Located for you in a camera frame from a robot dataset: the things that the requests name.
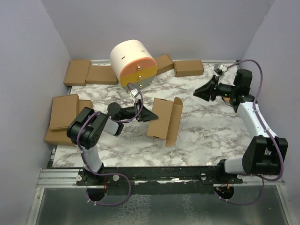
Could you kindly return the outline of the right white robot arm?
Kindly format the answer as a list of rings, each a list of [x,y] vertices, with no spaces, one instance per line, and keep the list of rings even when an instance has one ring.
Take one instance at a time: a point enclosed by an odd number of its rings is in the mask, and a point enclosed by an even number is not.
[[[194,96],[205,101],[228,97],[231,107],[241,117],[251,138],[242,157],[220,160],[216,180],[228,182],[233,174],[281,175],[288,142],[273,132],[263,118],[255,97],[251,95],[252,72],[238,69],[233,85],[219,82],[214,75],[205,85],[196,89]]]

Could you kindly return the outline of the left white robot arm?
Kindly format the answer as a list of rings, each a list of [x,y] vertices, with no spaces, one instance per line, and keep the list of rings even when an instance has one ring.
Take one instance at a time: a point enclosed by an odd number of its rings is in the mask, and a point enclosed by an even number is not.
[[[148,110],[138,100],[132,107],[122,108],[113,102],[107,107],[107,114],[96,112],[89,107],[83,108],[67,129],[67,137],[79,147],[84,169],[89,171],[87,179],[93,185],[103,181],[104,174],[101,172],[103,162],[98,155],[97,143],[103,132],[113,136],[119,136],[125,123],[132,120],[148,122],[157,120],[158,115]]]

